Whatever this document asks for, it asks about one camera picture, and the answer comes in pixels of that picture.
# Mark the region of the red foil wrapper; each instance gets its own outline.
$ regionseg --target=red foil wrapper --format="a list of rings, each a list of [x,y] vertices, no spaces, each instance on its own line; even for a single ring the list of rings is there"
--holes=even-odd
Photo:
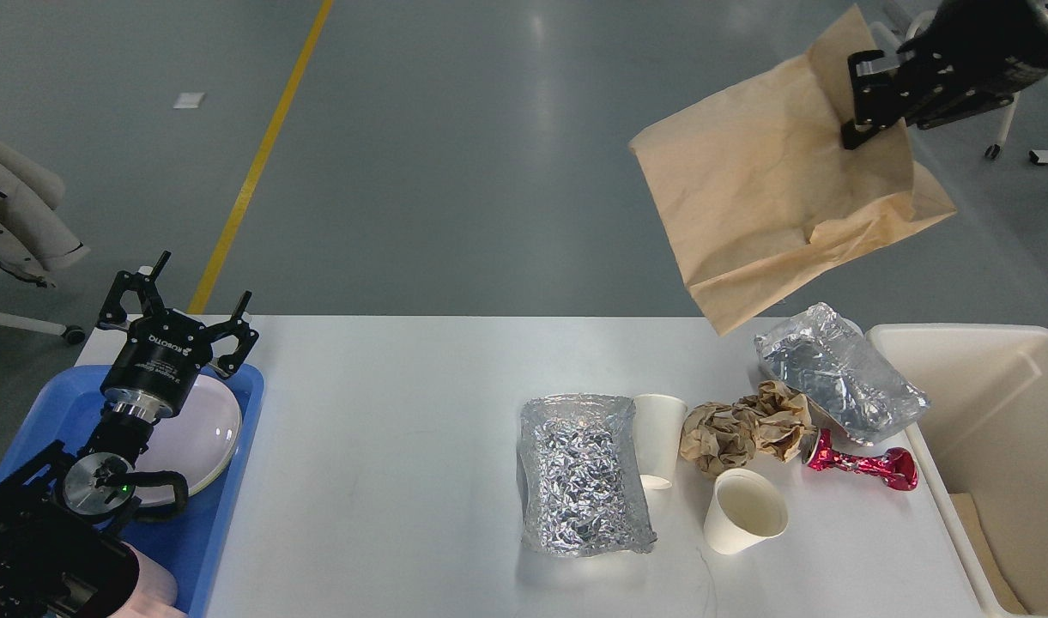
[[[810,449],[806,465],[813,469],[834,467],[848,472],[868,473],[881,478],[886,486],[900,492],[911,492],[917,488],[917,465],[908,450],[894,446],[877,458],[842,454],[832,448],[829,429],[822,429],[818,434],[817,443]]]

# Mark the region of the crumpled brown paper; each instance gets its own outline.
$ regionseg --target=crumpled brown paper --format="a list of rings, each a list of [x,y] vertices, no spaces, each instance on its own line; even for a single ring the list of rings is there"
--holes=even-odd
[[[757,395],[733,404],[701,404],[684,419],[680,457],[707,477],[746,465],[756,450],[788,462],[802,449],[803,437],[814,432],[815,404],[778,380],[760,382]]]
[[[680,435],[680,457],[696,462],[707,477],[741,467],[751,460],[756,442],[750,426],[733,418],[733,406],[708,402],[697,406],[684,419]]]
[[[726,334],[810,279],[955,214],[898,122],[856,151],[848,56],[876,48],[851,7],[805,54],[630,141],[680,274]]]

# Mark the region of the chair wheel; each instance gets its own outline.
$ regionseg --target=chair wheel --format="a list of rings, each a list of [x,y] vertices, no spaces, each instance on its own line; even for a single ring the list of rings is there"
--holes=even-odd
[[[79,345],[82,340],[85,340],[85,331],[78,326],[65,327],[65,332],[62,333],[62,339],[65,339],[68,345]]]

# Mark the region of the floor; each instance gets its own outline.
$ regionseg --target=floor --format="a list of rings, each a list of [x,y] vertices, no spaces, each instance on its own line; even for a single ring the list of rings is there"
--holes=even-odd
[[[696,316],[627,144],[850,4],[339,0],[206,311],[252,289],[256,313]],[[56,289],[0,273],[0,311],[89,329],[112,274],[162,249],[159,289],[187,308],[319,8],[0,1],[0,138],[64,177],[60,215],[92,247]],[[182,91],[201,108],[173,110]],[[1048,168],[1027,160],[1048,81],[989,161],[998,125],[914,132],[959,215],[767,313],[1048,328]],[[0,458],[78,351],[0,328]]]

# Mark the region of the robotic arm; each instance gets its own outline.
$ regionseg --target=robotic arm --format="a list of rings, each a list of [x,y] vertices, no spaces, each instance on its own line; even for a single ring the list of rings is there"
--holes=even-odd
[[[101,384],[101,420],[75,455],[51,442],[0,484],[0,618],[104,617],[124,605],[138,559],[119,540],[131,520],[182,511],[188,483],[178,472],[136,472],[154,426],[175,417],[210,365],[222,378],[240,369],[258,338],[245,292],[228,321],[206,327],[163,305],[154,285],[169,251],[150,271],[116,274],[97,328],[127,333]],[[128,322],[122,299],[135,292],[143,316]],[[234,336],[237,349],[214,359],[211,345]],[[174,508],[143,515],[135,488],[171,485]]]
[[[927,29],[898,48],[849,56],[855,150],[900,118],[932,129],[1011,105],[1048,75],[1048,1],[944,0]]]

